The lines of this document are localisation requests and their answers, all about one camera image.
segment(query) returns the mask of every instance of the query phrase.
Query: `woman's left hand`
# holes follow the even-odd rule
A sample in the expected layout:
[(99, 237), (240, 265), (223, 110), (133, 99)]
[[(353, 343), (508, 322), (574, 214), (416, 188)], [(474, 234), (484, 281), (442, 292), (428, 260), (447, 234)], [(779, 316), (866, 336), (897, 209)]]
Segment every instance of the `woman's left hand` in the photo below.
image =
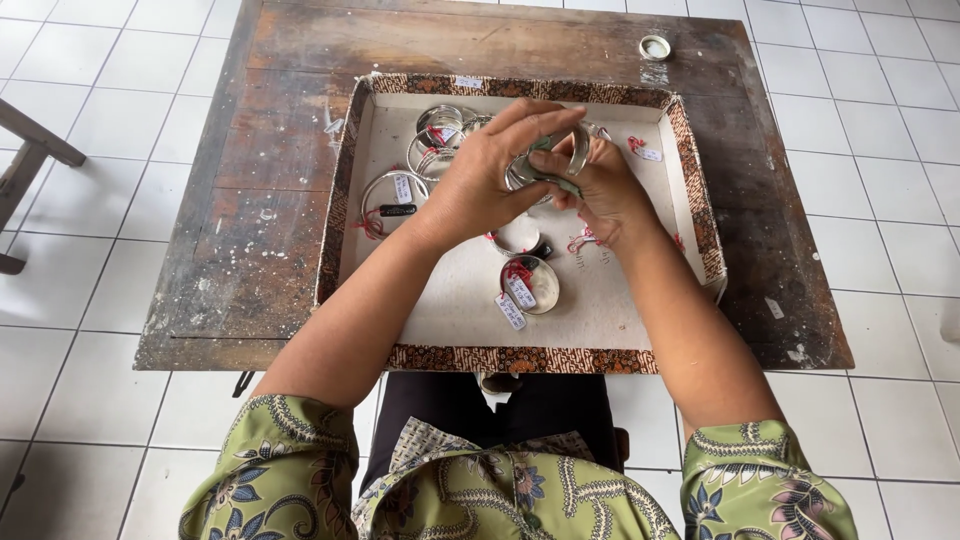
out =
[(503, 179), (507, 166), (539, 138), (573, 126), (586, 113), (582, 107), (567, 109), (550, 101), (514, 101), (463, 141), (416, 219), (408, 223), (445, 249), (510, 223), (558, 188), (534, 182), (510, 191)]

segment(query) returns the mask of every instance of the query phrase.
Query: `woman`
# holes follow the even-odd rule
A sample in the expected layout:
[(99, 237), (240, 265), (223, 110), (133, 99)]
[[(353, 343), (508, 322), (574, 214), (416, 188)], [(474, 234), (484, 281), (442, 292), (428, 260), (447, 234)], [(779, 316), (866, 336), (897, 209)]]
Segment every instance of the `woman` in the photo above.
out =
[[(684, 417), (686, 537), (856, 537), (843, 499), (809, 471), (750, 349), (701, 291), (615, 145), (594, 139), (587, 167), (568, 178), (583, 200), (549, 183), (504, 188), (514, 156), (585, 114), (521, 99), (467, 138), (429, 201), (277, 356), (185, 508), (180, 538), (679, 538), (682, 524), (615, 472), (600, 375), (521, 376), (494, 414), (472, 374), (392, 373), (351, 512), (352, 409), (376, 384), (437, 261), (548, 192), (616, 254)], [(530, 161), (563, 176), (569, 151)]]

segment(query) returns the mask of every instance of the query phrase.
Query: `wooden chair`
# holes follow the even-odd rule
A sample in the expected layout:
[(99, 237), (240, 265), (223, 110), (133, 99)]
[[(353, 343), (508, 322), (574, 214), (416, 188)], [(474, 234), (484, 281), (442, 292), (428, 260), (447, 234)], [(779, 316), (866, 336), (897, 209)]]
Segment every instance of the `wooden chair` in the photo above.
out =
[[(47, 156), (71, 167), (83, 165), (86, 156), (2, 99), (0, 127), (23, 139), (13, 163), (0, 177), (0, 225), (6, 225)], [(26, 263), (0, 254), (0, 274), (19, 274)]]

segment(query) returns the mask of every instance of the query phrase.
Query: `wooden table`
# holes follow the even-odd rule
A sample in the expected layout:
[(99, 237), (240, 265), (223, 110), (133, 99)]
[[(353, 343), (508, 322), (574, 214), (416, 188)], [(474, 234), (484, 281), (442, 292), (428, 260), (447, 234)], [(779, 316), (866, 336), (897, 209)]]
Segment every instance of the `wooden table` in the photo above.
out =
[[(670, 61), (639, 55), (649, 34), (673, 44)], [(262, 370), (306, 320), (332, 128), (354, 77), (374, 70), (680, 92), (730, 269), (721, 308), (765, 368), (853, 366), (739, 21), (446, 0), (244, 0), (136, 369)], [(767, 298), (785, 316), (775, 318)]]

